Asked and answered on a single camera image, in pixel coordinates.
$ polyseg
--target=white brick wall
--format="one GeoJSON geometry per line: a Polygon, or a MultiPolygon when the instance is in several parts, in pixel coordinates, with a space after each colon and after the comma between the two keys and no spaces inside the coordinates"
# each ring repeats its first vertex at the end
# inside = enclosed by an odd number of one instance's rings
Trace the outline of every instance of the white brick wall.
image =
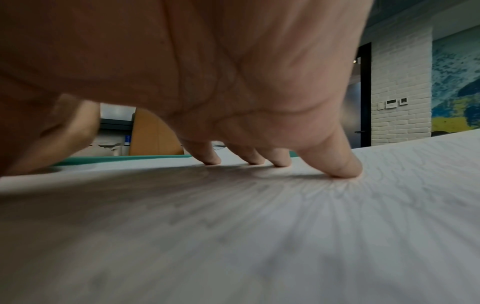
{"type": "Polygon", "coordinates": [[[426,0],[365,30],[372,42],[371,142],[430,137],[432,117],[431,17],[453,1],[426,0]],[[378,103],[408,98],[408,105],[378,111],[378,103]]]}

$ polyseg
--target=dark ceiling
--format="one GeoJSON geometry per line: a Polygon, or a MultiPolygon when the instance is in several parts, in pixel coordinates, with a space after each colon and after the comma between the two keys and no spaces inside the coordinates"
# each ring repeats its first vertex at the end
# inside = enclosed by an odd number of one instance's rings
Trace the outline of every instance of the dark ceiling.
{"type": "Polygon", "coordinates": [[[366,27],[383,21],[423,0],[375,0],[366,27]]]}

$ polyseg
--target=painting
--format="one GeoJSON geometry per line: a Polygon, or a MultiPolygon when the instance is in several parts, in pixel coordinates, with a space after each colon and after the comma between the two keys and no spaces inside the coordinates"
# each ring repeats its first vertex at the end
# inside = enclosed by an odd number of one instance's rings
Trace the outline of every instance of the painting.
{"type": "Polygon", "coordinates": [[[432,135],[480,128],[480,26],[433,42],[432,135]]]}

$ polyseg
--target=black door frame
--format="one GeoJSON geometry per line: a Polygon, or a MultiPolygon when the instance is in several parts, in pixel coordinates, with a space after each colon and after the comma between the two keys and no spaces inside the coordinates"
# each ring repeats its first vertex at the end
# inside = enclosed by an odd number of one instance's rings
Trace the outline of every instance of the black door frame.
{"type": "Polygon", "coordinates": [[[372,145],[372,44],[358,48],[360,57],[360,146],[372,145]]]}

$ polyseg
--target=green table edge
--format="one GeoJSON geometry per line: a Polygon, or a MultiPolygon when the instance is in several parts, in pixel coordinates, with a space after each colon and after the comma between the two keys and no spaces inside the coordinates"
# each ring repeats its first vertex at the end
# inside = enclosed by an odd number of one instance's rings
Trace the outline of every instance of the green table edge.
{"type": "MultiPolygon", "coordinates": [[[[189,158],[191,155],[147,155],[147,156],[85,156],[85,157],[69,157],[54,166],[78,166],[86,164],[108,163],[114,161],[140,160],[140,159],[158,159],[158,158],[189,158]]],[[[298,155],[290,151],[290,157],[298,157],[298,155]]]]}

